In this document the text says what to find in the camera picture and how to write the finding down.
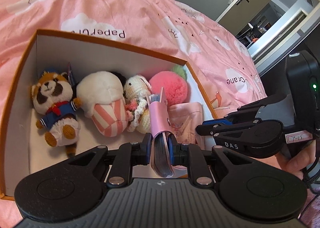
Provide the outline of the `person's right hand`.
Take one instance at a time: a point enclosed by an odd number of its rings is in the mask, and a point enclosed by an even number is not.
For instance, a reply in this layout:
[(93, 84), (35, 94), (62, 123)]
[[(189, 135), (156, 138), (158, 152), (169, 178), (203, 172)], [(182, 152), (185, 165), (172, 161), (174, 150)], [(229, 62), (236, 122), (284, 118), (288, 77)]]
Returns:
[(316, 157), (316, 141), (313, 140), (308, 146), (300, 151), (294, 158), (290, 159), (286, 164), (286, 171), (294, 174), (299, 179), (303, 179), (302, 169), (313, 164)]

